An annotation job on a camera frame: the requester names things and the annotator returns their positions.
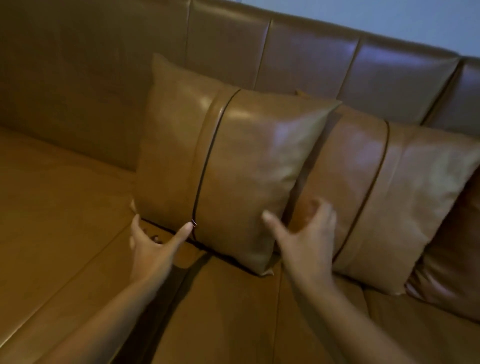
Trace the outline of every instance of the hand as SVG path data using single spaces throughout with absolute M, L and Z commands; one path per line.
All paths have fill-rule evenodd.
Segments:
M 158 289 L 167 279 L 173 258 L 182 243 L 192 232 L 191 222 L 185 224 L 177 234 L 166 244 L 153 242 L 140 228 L 140 216 L 132 221 L 132 236 L 130 248 L 133 251 L 133 268 L 130 276 L 132 283 L 149 283 Z
M 271 212 L 264 211 L 265 225 L 275 236 L 287 271 L 297 287 L 307 297 L 319 290 L 335 288 L 332 259 L 336 212 L 323 199 L 310 223 L 292 234 Z

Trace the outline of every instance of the person's left hand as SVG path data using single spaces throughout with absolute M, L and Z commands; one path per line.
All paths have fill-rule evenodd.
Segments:
M 147 283 L 160 287 L 167 279 L 173 265 L 173 258 L 182 243 L 192 232 L 193 224 L 185 224 L 177 234 L 165 244 L 153 242 L 140 228 L 140 215 L 132 221 L 130 248 L 133 251 L 131 283 Z

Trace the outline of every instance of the brown leather sofa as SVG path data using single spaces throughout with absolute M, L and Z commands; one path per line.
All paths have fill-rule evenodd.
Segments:
M 0 20 L 0 363 L 34 362 L 128 283 L 154 52 L 238 87 L 302 90 L 480 136 L 480 60 L 443 49 L 213 0 L 6 0 Z M 478 314 L 478 174 L 418 262 L 428 275 L 412 274 L 410 295 L 336 277 L 422 363 L 480 361 L 478 323 L 447 312 Z M 343 360 L 326 351 L 332 343 L 279 260 L 259 278 L 185 244 L 175 265 L 116 362 Z

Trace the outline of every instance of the forearm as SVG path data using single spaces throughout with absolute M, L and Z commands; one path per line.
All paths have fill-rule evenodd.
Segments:
M 337 288 L 316 291 L 308 298 L 349 363 L 414 362 Z
M 108 363 L 155 292 L 150 283 L 128 286 L 39 363 Z

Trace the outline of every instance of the wall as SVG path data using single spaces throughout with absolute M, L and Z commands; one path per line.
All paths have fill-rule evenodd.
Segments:
M 238 0 L 480 57 L 480 0 Z

